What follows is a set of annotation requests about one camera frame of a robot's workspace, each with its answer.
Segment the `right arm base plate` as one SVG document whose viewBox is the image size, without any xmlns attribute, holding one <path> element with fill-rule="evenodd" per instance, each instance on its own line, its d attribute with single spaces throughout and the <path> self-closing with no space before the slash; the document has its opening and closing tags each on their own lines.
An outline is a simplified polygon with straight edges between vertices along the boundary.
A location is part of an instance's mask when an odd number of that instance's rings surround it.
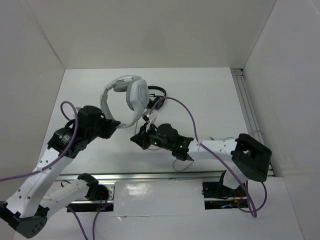
<svg viewBox="0 0 320 240">
<path fill-rule="evenodd" d="M 230 189 L 215 181 L 203 182 L 201 194 L 205 210 L 248 208 L 247 195 L 240 186 Z"/>
</svg>

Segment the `white gaming headphones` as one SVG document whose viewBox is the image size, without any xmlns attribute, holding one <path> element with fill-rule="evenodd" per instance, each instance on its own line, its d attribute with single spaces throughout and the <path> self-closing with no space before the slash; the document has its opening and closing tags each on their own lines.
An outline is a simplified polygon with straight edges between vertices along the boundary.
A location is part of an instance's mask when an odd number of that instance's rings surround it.
<svg viewBox="0 0 320 240">
<path fill-rule="evenodd" d="M 115 121 L 116 119 L 113 117 L 107 103 L 108 92 L 111 90 L 116 93 L 126 92 L 127 106 L 133 111 L 131 122 L 120 123 L 117 128 L 127 129 L 133 126 L 143 116 L 150 101 L 147 82 L 140 76 L 125 75 L 116 78 L 104 88 L 104 92 L 100 96 L 100 108 L 107 119 Z"/>
</svg>

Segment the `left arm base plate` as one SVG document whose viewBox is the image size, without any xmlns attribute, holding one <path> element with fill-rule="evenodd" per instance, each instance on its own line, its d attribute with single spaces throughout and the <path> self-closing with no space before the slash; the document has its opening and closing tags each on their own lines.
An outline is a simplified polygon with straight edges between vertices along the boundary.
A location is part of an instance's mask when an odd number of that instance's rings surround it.
<svg viewBox="0 0 320 240">
<path fill-rule="evenodd" d="M 116 183 L 107 181 L 101 184 L 106 190 L 100 186 L 100 190 L 92 199 L 82 197 L 68 206 L 76 213 L 96 213 L 101 208 L 104 208 L 102 212 L 113 212 Z"/>
</svg>

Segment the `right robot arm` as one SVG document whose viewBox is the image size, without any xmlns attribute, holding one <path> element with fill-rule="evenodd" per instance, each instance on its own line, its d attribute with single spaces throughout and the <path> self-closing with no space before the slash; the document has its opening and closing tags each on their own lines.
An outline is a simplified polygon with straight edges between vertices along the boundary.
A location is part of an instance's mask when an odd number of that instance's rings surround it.
<svg viewBox="0 0 320 240">
<path fill-rule="evenodd" d="M 223 196 L 230 196 L 249 180 L 264 183 L 272 156 L 268 147 L 246 133 L 226 140 L 196 140 L 180 135 L 169 123 L 146 123 L 130 140 L 143 150 L 155 146 L 170 151 L 180 161 L 217 160 L 224 164 L 226 172 L 218 184 Z"/>
</svg>

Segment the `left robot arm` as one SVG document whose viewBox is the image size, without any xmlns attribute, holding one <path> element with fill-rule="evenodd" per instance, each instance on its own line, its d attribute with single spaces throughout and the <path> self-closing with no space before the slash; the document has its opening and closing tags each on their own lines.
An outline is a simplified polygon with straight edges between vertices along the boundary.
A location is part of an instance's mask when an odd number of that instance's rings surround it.
<svg viewBox="0 0 320 240">
<path fill-rule="evenodd" d="M 49 193 L 60 173 L 96 138 L 109 139 L 120 124 L 102 111 L 86 105 L 74 119 L 56 130 L 33 175 L 6 201 L 0 203 L 0 217 L 27 239 L 35 237 L 56 212 L 78 199 L 106 203 L 110 191 L 88 173 Z"/>
</svg>

